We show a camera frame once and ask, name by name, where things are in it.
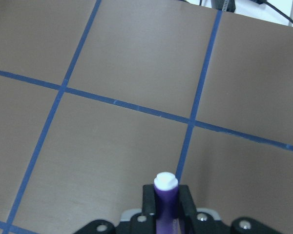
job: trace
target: black cable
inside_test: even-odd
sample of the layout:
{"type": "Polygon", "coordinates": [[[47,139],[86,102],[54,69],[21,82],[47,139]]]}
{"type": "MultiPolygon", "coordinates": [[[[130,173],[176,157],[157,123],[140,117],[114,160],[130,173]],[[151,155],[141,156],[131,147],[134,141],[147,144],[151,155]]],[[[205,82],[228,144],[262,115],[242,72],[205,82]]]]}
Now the black cable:
{"type": "Polygon", "coordinates": [[[276,8],[274,5],[272,5],[271,3],[264,1],[264,3],[267,6],[270,6],[273,10],[275,10],[276,12],[278,12],[280,15],[282,15],[284,18],[288,19],[292,24],[293,24],[293,19],[291,19],[290,17],[288,17],[286,14],[284,14],[282,11],[280,11],[278,8],[276,8]]]}

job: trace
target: marker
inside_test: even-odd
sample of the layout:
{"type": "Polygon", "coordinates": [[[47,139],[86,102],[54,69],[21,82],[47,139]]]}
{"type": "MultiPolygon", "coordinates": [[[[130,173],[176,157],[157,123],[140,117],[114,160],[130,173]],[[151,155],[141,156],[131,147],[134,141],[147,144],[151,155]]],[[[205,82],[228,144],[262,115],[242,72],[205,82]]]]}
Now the marker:
{"type": "Polygon", "coordinates": [[[178,180],[170,172],[154,179],[156,193],[156,234],[178,234],[178,180]]]}

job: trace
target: screw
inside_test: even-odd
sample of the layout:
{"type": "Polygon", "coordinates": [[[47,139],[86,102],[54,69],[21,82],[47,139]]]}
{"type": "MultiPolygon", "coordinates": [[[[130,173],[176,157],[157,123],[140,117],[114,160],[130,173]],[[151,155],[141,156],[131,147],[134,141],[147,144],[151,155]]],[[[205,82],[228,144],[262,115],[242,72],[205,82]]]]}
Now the screw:
{"type": "Polygon", "coordinates": [[[207,220],[207,216],[204,213],[199,213],[196,218],[200,221],[206,221],[207,220]]]}
{"type": "Polygon", "coordinates": [[[147,217],[144,215],[141,215],[141,216],[138,216],[137,220],[138,220],[138,222],[143,223],[147,220],[147,217]]]}
{"type": "Polygon", "coordinates": [[[104,232],[107,230],[107,226],[105,224],[101,224],[97,227],[98,232],[104,232]]]}
{"type": "Polygon", "coordinates": [[[241,220],[239,222],[239,226],[240,228],[243,228],[243,229],[251,229],[251,223],[246,220],[241,220]]]}

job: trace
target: white surface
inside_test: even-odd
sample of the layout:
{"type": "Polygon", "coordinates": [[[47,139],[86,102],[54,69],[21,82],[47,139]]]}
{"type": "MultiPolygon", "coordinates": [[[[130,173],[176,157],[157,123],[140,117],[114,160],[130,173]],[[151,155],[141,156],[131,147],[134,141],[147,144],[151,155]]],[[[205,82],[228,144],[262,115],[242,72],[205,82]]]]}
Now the white surface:
{"type": "MultiPolygon", "coordinates": [[[[188,0],[188,2],[199,5],[200,0],[188,0]]],[[[293,0],[269,0],[269,2],[286,15],[291,15],[293,0]]],[[[211,8],[211,1],[203,0],[202,6],[211,8]]],[[[279,13],[277,13],[265,4],[259,5],[255,2],[252,2],[251,0],[235,0],[235,7],[235,14],[249,16],[252,18],[279,23],[283,25],[289,25],[289,21],[286,18],[284,18],[279,13]]]]}
{"type": "Polygon", "coordinates": [[[159,190],[168,191],[178,186],[178,180],[173,173],[161,172],[154,179],[154,185],[159,190]]]}

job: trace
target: cable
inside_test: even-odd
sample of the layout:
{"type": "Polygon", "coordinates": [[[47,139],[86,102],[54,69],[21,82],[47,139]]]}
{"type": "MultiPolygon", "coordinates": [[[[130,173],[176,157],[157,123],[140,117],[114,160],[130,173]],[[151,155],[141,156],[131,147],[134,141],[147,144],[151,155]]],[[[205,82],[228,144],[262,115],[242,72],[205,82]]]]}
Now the cable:
{"type": "Polygon", "coordinates": [[[291,19],[290,17],[288,17],[286,14],[284,14],[282,11],[280,11],[278,8],[276,8],[271,3],[267,2],[267,0],[251,0],[251,1],[256,2],[257,4],[263,4],[264,3],[267,6],[270,6],[273,10],[275,10],[276,12],[278,12],[280,15],[282,15],[284,18],[286,18],[287,20],[289,20],[293,24],[293,19],[291,19]]]}

